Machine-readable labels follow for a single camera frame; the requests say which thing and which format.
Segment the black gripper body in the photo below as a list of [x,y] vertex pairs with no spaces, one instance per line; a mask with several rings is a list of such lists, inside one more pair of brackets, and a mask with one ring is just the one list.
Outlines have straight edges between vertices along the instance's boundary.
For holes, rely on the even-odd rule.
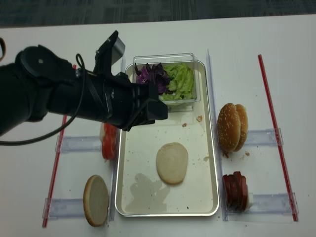
[[127,75],[91,75],[86,73],[83,98],[77,116],[109,123],[124,131],[146,124],[148,84],[132,83]]

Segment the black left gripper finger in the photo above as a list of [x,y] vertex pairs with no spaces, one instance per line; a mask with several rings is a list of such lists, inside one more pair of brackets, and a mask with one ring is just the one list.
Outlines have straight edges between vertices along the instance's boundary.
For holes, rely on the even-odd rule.
[[146,104],[146,124],[153,124],[156,120],[168,118],[168,108],[160,100],[148,100]]

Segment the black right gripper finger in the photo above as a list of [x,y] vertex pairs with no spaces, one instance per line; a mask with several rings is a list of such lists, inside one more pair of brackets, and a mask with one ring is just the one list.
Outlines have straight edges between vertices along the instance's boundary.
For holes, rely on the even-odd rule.
[[158,86],[153,83],[149,83],[148,86],[149,86],[149,98],[151,100],[158,101],[159,100],[158,99],[159,97]]

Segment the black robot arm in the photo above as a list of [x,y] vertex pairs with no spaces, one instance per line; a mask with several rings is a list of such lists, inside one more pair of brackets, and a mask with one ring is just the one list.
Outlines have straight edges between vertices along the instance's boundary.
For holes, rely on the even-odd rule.
[[132,83],[113,75],[108,56],[93,74],[39,45],[27,47],[15,62],[0,68],[0,132],[23,122],[41,121],[47,113],[109,123],[124,131],[168,117],[152,83]]

